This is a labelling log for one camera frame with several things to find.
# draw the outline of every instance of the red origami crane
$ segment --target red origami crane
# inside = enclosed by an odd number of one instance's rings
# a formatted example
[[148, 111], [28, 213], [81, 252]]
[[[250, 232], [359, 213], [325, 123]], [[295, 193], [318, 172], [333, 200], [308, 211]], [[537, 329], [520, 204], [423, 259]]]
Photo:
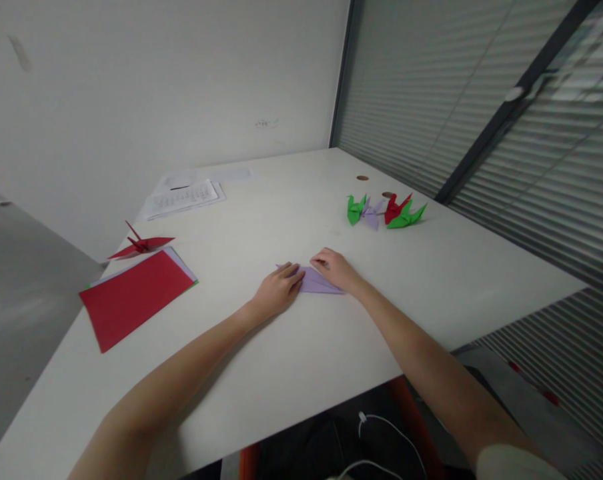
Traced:
[[406, 206], [406, 204], [410, 200], [410, 197], [412, 196], [413, 194], [411, 193], [406, 197], [406, 200], [404, 200], [401, 205], [397, 205], [397, 203], [395, 203], [397, 195], [393, 193], [393, 195], [390, 197], [390, 200], [388, 201], [386, 211], [384, 212], [384, 222], [386, 223], [386, 225], [388, 225], [393, 218], [397, 217], [402, 212], [402, 209]]
[[111, 258], [134, 257], [135, 255], [138, 255], [140, 253], [150, 252], [158, 249], [159, 247], [163, 247], [166, 243], [175, 239], [175, 237], [153, 237], [150, 239], [142, 239], [139, 234], [137, 234], [135, 229], [130, 225], [130, 223], [126, 222], [126, 225], [128, 225], [133, 231], [133, 233], [137, 237], [137, 240], [135, 241], [131, 237], [128, 237], [132, 245], [126, 247], [124, 250], [118, 251], [112, 257], [108, 257], [109, 260]]

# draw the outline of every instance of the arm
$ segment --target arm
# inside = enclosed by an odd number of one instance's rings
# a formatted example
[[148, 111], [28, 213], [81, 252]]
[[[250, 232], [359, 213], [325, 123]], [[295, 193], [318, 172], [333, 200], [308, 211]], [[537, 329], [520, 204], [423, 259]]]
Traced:
[[293, 302], [304, 272], [290, 262], [268, 275], [251, 301], [143, 378], [105, 416], [69, 480], [142, 479], [155, 440], [215, 366], [248, 332]]
[[362, 279], [344, 257], [322, 249], [311, 263], [366, 308], [402, 372], [453, 435], [473, 469], [482, 449], [497, 443], [544, 458], [462, 364]]

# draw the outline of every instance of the green origami crane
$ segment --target green origami crane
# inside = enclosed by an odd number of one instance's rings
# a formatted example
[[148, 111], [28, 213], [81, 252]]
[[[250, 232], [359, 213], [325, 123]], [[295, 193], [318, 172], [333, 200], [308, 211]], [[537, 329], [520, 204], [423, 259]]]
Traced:
[[412, 203], [413, 201], [409, 200], [408, 203], [406, 203], [406, 206], [402, 209], [401, 213], [397, 217], [393, 218], [386, 228], [407, 227], [408, 225], [412, 225], [422, 218], [422, 213], [424, 213], [424, 210], [426, 210], [426, 205], [428, 204], [426, 203], [422, 208], [411, 215], [410, 205]]
[[351, 225], [355, 225], [360, 217], [362, 216], [362, 210], [364, 210], [364, 204], [366, 203], [366, 196], [359, 203], [355, 203], [355, 199], [352, 195], [348, 195], [348, 221]]

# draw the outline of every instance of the sleeve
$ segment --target sleeve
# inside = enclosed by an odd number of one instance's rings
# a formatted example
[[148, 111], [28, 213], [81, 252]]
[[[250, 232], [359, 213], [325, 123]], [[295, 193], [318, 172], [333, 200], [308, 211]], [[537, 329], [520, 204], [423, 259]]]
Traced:
[[477, 459], [477, 480], [566, 480], [548, 462], [511, 445], [491, 445]]

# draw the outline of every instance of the forearm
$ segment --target forearm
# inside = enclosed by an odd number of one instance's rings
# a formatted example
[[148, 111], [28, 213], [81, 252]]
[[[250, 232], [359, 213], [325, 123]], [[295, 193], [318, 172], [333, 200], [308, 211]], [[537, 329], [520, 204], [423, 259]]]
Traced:
[[352, 293], [374, 320], [404, 375], [473, 467], [480, 451], [495, 443], [542, 456], [495, 399], [419, 325], [364, 281]]
[[161, 432], [197, 393], [219, 361], [260, 323], [258, 315], [246, 304], [188, 343], [128, 392], [103, 422], [134, 434]]

